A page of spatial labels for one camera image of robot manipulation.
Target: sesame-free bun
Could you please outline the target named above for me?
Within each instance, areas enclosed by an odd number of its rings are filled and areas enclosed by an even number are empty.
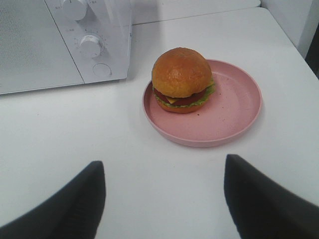
[[[201,92],[211,81],[211,69],[205,58],[188,48],[165,52],[154,63],[153,86],[165,96],[186,98]]]
[[[163,110],[169,111],[169,112],[174,112],[174,113],[182,113],[182,114],[197,111],[197,110],[199,110],[200,108],[202,108],[206,102],[207,102],[207,101],[205,101],[204,103],[202,103],[202,104],[199,105],[199,106],[176,107],[176,108],[172,108],[172,107],[168,107],[168,106],[164,105],[161,101],[159,101],[159,100],[157,99],[158,105],[159,105]]]

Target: microwave knob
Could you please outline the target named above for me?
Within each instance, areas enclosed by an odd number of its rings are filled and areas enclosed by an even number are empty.
[[[103,49],[102,40],[94,35],[86,35],[80,43],[80,52],[87,58],[94,58],[101,54]]]
[[[63,13],[74,21],[83,19],[87,9],[88,3],[86,0],[64,0],[62,3]]]

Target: microwave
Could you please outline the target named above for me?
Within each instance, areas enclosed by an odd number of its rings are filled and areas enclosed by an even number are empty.
[[[130,0],[0,0],[0,94],[124,79]]]

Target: burger patty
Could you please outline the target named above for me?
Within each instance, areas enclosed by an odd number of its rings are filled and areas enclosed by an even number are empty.
[[[186,97],[186,98],[178,98],[177,101],[175,101],[172,105],[173,106],[187,106],[190,105],[193,102],[198,101],[199,99],[201,99],[206,92],[206,88],[204,90],[202,90],[199,93],[195,93],[192,94],[190,97]],[[161,92],[159,92],[157,89],[154,88],[154,93],[164,102],[169,103],[169,101],[167,100],[166,96],[163,95]]]

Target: pink plate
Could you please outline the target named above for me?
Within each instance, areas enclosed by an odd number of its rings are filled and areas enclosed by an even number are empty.
[[[262,96],[254,79],[226,62],[207,60],[216,91],[198,111],[178,114],[164,111],[153,96],[152,83],[143,95],[144,112],[164,137],[194,147],[218,146],[240,136],[256,120]]]

